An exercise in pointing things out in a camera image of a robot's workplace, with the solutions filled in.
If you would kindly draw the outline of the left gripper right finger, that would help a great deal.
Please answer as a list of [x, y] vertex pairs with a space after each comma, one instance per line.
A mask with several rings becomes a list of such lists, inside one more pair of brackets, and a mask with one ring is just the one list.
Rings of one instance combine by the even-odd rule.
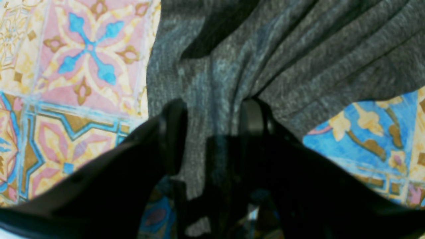
[[305, 147], [253, 98], [235, 115], [213, 104], [206, 142], [206, 205], [211, 238], [225, 238], [249, 203], [266, 192], [285, 239], [412, 239], [424, 233], [424, 211], [397, 205], [373, 192], [321, 154]]

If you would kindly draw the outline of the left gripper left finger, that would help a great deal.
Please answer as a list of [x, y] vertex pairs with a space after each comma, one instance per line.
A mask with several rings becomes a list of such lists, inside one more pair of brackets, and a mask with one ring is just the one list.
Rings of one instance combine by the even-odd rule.
[[187, 106], [174, 99], [53, 188], [1, 209], [2, 239], [135, 239], [150, 194], [179, 173]]

